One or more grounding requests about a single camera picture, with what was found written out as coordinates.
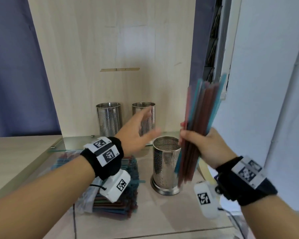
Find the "hand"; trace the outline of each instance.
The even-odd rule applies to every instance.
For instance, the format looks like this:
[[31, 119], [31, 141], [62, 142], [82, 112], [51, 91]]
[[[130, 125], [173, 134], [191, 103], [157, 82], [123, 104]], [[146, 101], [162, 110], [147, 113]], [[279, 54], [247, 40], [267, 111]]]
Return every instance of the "hand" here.
[[152, 108], [147, 107], [137, 112], [115, 135], [122, 143], [124, 155], [131, 155], [145, 147], [147, 143], [161, 134], [159, 128], [153, 129], [140, 137], [141, 121], [152, 115]]
[[196, 132], [184, 130], [184, 122], [180, 125], [182, 129], [179, 145], [183, 139], [195, 144], [201, 153], [201, 158], [213, 169], [237, 157], [216, 129], [211, 128], [207, 136], [202, 136]]

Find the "person's left hand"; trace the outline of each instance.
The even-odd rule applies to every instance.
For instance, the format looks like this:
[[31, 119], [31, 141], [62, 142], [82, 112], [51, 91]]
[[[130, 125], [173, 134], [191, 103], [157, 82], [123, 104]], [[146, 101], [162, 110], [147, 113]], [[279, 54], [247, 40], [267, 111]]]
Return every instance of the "person's left hand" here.
[[145, 121], [151, 116], [151, 110], [152, 107], [147, 107], [137, 112], [115, 135], [115, 137], [122, 143], [124, 156], [138, 152], [144, 148], [147, 143], [161, 134], [161, 130], [159, 128], [155, 128], [141, 137], [139, 135], [141, 121]]

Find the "perforated metal utensil holder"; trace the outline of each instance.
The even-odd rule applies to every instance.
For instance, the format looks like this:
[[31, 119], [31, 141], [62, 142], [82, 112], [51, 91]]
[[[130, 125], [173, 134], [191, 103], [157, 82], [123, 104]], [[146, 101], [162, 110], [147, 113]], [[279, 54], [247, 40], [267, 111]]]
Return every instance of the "perforated metal utensil holder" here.
[[180, 146], [175, 137], [162, 136], [153, 141], [153, 176], [152, 188], [162, 195], [179, 193], [178, 178], [174, 172]]
[[121, 104], [107, 102], [96, 105], [99, 118], [100, 135], [113, 137], [122, 127]]
[[140, 136], [143, 136], [145, 133], [149, 132], [150, 130], [155, 128], [155, 103], [152, 102], [137, 102], [132, 104], [132, 112], [133, 115], [144, 109], [151, 106], [152, 107], [152, 115], [147, 118], [146, 121], [141, 122], [141, 129], [140, 129]]

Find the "metal base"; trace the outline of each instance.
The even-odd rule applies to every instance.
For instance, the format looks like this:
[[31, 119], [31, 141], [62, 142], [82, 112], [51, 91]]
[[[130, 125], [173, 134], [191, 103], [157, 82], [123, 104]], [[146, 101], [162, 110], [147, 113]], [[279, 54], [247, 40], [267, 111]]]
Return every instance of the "metal base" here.
[[161, 195], [167, 195], [167, 196], [171, 196], [171, 195], [176, 195], [180, 192], [179, 188], [176, 186], [172, 189], [163, 189], [161, 187], [159, 187], [155, 181], [154, 181], [154, 178], [153, 176], [151, 177], [150, 179], [150, 184], [152, 186], [152, 188], [159, 194]]

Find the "blue curtain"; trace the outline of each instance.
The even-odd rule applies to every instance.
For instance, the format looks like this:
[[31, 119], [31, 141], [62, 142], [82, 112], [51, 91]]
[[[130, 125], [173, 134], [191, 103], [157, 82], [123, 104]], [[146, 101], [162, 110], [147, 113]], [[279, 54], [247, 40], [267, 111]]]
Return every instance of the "blue curtain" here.
[[0, 0], [0, 137], [61, 134], [28, 0]]

